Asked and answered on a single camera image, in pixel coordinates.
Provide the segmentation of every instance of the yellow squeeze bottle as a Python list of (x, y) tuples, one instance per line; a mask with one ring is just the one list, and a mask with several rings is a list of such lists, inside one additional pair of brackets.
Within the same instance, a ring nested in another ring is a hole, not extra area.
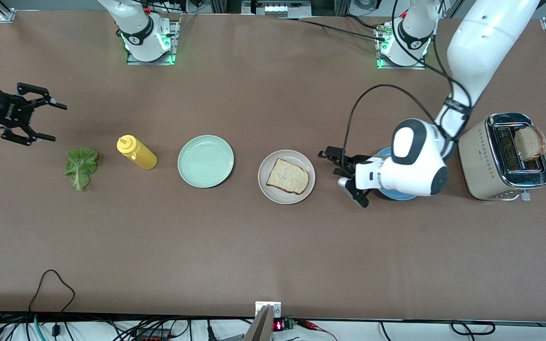
[(157, 164), (156, 155), (134, 136), (120, 137), (117, 140), (117, 150), (143, 169), (153, 169)]

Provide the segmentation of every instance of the brown table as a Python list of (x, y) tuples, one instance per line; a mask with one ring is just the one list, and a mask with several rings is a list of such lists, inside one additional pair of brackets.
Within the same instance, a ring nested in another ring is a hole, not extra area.
[[(347, 18), (321, 21), (365, 32)], [(446, 50), (458, 21), (440, 23)], [(40, 108), (55, 143), (0, 139), (0, 309), (26, 309), (39, 276), (58, 270), (82, 312), (251, 315), (280, 300), (302, 317), (546, 321), (546, 187), (531, 203), (477, 201), (459, 158), (441, 194), (351, 202), (330, 162), (364, 89), (393, 83), (432, 112), (448, 94), (430, 71), (375, 67), (371, 41), (267, 17), (203, 15), (182, 33), (176, 65), (130, 67), (106, 12), (20, 12), (0, 26), (0, 87), (47, 87), (68, 112)], [(546, 133), (546, 32), (533, 21), (488, 86), (470, 126), (516, 111)], [(390, 144), (403, 119), (423, 117), (398, 91), (360, 104), (348, 153)], [(159, 157), (144, 171), (117, 152), (133, 134)], [(234, 149), (232, 175), (192, 188), (176, 169), (201, 134)], [(63, 176), (68, 149), (94, 147), (102, 165), (84, 192)], [(310, 157), (312, 194), (269, 201), (256, 182), (279, 149)], [(69, 293), (48, 277), (35, 309)]]

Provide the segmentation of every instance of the plate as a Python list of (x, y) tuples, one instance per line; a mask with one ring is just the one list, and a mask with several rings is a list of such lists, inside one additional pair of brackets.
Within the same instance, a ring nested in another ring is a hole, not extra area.
[[(293, 163), (309, 173), (309, 184), (303, 194), (288, 193), (279, 188), (267, 186), (267, 179), (269, 179), (269, 174), (271, 174), (275, 160), (278, 158)], [(290, 151), (289, 149), (276, 151), (264, 158), (264, 161), (260, 164), (260, 168), (258, 169), (258, 185), (264, 195), (272, 201), (282, 205), (295, 204), (304, 200), (313, 190), (315, 186), (315, 169), (309, 159), (297, 151)]]
[(231, 146), (222, 138), (202, 135), (180, 150), (178, 172), (191, 186), (210, 188), (225, 181), (235, 161)]
[[(386, 147), (382, 151), (379, 151), (378, 154), (379, 155), (390, 155), (391, 154), (391, 147)], [(399, 201), (406, 201), (406, 200), (416, 198), (416, 196), (414, 196), (412, 194), (401, 193), (400, 191), (393, 190), (393, 189), (379, 188), (379, 191), (382, 194), (384, 194), (386, 197), (394, 199), (394, 200), (399, 200)]]

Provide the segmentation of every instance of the bread slice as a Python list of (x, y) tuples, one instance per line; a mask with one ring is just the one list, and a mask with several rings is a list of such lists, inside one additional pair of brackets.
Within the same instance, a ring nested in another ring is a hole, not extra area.
[(309, 186), (309, 173), (292, 162), (278, 158), (267, 179), (267, 186), (288, 193), (303, 194)]
[(515, 132), (515, 149), (522, 160), (531, 161), (546, 153), (546, 139), (539, 127), (525, 127)]

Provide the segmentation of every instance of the lettuce leaf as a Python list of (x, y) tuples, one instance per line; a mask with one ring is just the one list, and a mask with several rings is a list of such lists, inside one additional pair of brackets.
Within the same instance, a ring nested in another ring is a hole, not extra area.
[(90, 175), (96, 172), (98, 151), (92, 148), (81, 147), (67, 151), (67, 167), (64, 174), (70, 178), (71, 186), (76, 190), (83, 190), (90, 183)]

